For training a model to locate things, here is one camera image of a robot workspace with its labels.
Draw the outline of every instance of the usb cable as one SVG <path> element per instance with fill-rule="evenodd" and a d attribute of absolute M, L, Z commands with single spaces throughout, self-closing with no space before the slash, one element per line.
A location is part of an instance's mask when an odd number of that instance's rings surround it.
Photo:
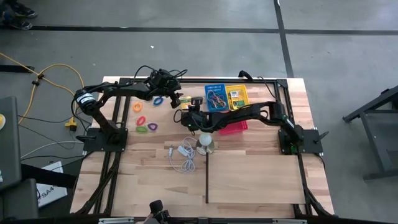
<path fill-rule="evenodd" d="M 195 163 L 193 162 L 193 158 L 195 157 L 195 151 L 193 150 L 191 144 L 188 142 L 188 139 L 196 141 L 196 139 L 192 137 L 186 137 L 182 141 L 182 145 L 178 147 L 178 151 L 182 155 L 187 157 L 187 160 L 181 164 L 179 169 L 176 168 L 172 162 L 173 147 L 171 146 L 169 149 L 170 164 L 177 172 L 190 173 L 195 171 Z"/>

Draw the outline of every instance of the plastic ring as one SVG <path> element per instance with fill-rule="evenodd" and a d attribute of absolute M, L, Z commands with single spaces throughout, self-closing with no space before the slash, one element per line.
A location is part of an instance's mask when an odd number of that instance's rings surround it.
<path fill-rule="evenodd" d="M 163 103 L 163 97 L 158 97 L 154 100 L 154 105 L 159 106 Z"/>
<path fill-rule="evenodd" d="M 147 133 L 147 132 L 148 132 L 148 129 L 147 129 L 147 127 L 145 127 L 145 126 L 137 126 L 137 127 L 136 127 L 136 131 L 137 131 L 137 132 L 140 132 L 140 133 Z"/>
<path fill-rule="evenodd" d="M 149 123 L 149 124 L 148 124 L 148 128 L 149 128 L 151 131 L 156 131 L 156 129 L 157 129 L 157 124 L 156 124 L 156 123 Z"/>
<path fill-rule="evenodd" d="M 140 112 L 142 110 L 142 103 L 141 102 L 137 102 L 132 106 L 132 109 L 135 112 Z"/>
<path fill-rule="evenodd" d="M 137 119 L 136 124 L 137 124 L 137 126 L 141 126 L 141 125 L 143 125 L 143 124 L 145 123 L 145 121 L 146 121 L 145 116 L 141 116 L 141 117 L 139 117 L 139 118 Z"/>

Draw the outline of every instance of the black floor line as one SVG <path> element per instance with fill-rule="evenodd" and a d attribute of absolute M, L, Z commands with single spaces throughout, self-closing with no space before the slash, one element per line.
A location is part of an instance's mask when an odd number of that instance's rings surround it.
<path fill-rule="evenodd" d="M 90 31 L 90 32 L 206 32 L 277 34 L 279 29 L 256 28 L 179 28 L 179 27 L 99 27 L 99 26 L 33 26 L 31 30 L 46 31 Z"/>
<path fill-rule="evenodd" d="M 398 30 L 307 30 L 285 29 L 286 34 L 308 35 L 398 35 Z"/>
<path fill-rule="evenodd" d="M 0 29 L 9 30 L 6 26 Z M 262 28 L 181 28 L 181 27 L 101 27 L 101 26 L 33 26 L 31 30 L 44 31 L 88 31 L 88 32 L 208 32 L 208 33 L 247 33 L 278 34 L 279 29 Z M 284 29 L 285 34 L 308 35 L 398 35 L 398 30 L 318 30 Z"/>
<path fill-rule="evenodd" d="M 280 43 L 282 45 L 282 53 L 284 56 L 287 78 L 294 78 L 292 62 L 290 60 L 289 48 L 287 46 L 284 21 L 282 18 L 282 13 L 280 12 L 278 0 L 274 0 L 274 6 L 275 6 L 275 12 L 276 12 L 276 19 L 278 22 Z"/>

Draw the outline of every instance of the green ring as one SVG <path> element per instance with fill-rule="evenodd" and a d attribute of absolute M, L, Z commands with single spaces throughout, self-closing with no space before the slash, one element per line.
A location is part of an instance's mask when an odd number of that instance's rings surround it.
<path fill-rule="evenodd" d="M 137 126 L 136 127 L 136 131 L 140 132 L 140 133 L 147 133 L 148 129 L 145 126 Z"/>

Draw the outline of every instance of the shoe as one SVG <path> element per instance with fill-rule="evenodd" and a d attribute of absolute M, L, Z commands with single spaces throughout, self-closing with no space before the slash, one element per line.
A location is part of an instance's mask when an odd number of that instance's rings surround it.
<path fill-rule="evenodd" d="M 33 19 L 37 17 L 37 13 L 25 5 L 16 2 L 14 4 L 10 4 L 11 9 L 15 12 L 15 15 L 18 17 L 25 17 L 29 19 Z"/>
<path fill-rule="evenodd" d="M 30 22 L 27 22 L 18 17 L 13 17 L 8 20 L 3 20 L 3 24 L 19 30 L 29 30 L 33 26 Z"/>

